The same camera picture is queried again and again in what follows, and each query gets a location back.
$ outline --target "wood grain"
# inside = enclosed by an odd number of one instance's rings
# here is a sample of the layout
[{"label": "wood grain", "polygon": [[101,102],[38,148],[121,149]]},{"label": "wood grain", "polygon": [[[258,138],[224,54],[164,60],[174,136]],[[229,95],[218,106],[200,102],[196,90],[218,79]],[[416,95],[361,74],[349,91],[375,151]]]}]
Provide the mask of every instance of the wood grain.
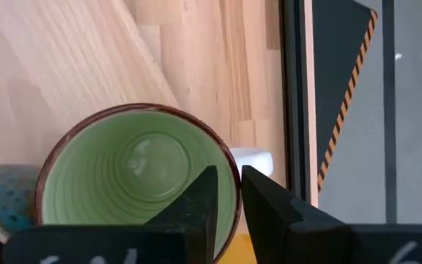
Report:
[{"label": "wood grain", "polygon": [[304,23],[306,28],[306,74],[308,105],[308,147],[309,185],[311,204],[319,207],[318,162],[317,162],[317,116],[315,106],[315,64],[314,64],[314,18],[312,1],[304,0]]},{"label": "wood grain", "polygon": [[178,107],[121,0],[0,0],[0,163],[40,165],[74,124],[122,103]]},{"label": "wood grain", "polygon": [[285,185],[278,1],[125,3],[180,107],[230,147],[271,151],[272,178]]}]

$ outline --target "blue speckled cup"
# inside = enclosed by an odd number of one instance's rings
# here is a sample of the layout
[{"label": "blue speckled cup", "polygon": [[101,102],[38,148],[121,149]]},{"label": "blue speckled cup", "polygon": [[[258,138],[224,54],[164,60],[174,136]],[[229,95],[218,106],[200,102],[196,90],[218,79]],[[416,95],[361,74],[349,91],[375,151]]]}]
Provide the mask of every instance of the blue speckled cup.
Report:
[{"label": "blue speckled cup", "polygon": [[40,169],[0,165],[0,228],[8,234],[35,225],[34,190]]}]

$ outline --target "yellow surface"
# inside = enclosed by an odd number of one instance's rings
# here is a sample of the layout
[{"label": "yellow surface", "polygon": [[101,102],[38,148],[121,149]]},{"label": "yellow surface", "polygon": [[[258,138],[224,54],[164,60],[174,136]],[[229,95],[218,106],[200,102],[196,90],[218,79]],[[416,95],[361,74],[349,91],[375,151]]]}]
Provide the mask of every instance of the yellow surface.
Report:
[{"label": "yellow surface", "polygon": [[249,235],[236,234],[219,264],[256,263]]}]

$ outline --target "ceramic cup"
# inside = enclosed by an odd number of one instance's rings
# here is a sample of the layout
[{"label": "ceramic cup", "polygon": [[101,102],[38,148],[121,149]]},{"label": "ceramic cup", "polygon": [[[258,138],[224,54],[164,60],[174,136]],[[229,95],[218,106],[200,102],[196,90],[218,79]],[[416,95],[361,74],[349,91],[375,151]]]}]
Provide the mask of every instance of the ceramic cup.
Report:
[{"label": "ceramic cup", "polygon": [[11,234],[35,224],[34,193],[39,172],[34,166],[0,165],[0,251]]},{"label": "ceramic cup", "polygon": [[143,224],[209,165],[218,168],[218,259],[240,215],[239,170],[216,133],[167,106],[116,106],[72,128],[40,173],[37,218],[41,224]]}]

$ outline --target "hazard tape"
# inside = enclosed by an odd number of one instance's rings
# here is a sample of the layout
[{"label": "hazard tape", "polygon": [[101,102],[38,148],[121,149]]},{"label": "hazard tape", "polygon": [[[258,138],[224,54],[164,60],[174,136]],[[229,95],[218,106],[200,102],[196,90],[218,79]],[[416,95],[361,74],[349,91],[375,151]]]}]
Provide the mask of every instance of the hazard tape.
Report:
[{"label": "hazard tape", "polygon": [[343,128],[343,121],[348,112],[352,95],[355,92],[356,83],[358,82],[359,72],[363,66],[364,58],[366,58],[366,52],[371,43],[371,38],[374,35],[374,28],[375,28],[377,19],[378,19],[377,13],[371,10],[371,19],[369,20],[369,27],[366,33],[364,34],[364,41],[363,41],[363,44],[360,46],[358,58],[356,59],[356,64],[354,66],[354,69],[352,69],[351,78],[349,79],[348,89],[344,93],[344,99],[343,99],[343,103],[341,104],[341,110],[336,118],[336,124],[335,124],[335,127],[333,128],[333,135],[331,136],[330,141],[328,142],[328,148],[327,148],[327,151],[325,152],[325,158],[323,159],[322,166],[320,167],[320,170],[319,170],[319,175],[318,175],[319,192],[322,190],[323,183],[325,181],[325,176],[327,175],[327,171],[328,171],[328,166],[330,165],[331,158],[333,157],[333,153],[335,152],[336,142],[338,141],[338,138],[340,137],[340,131]]}]

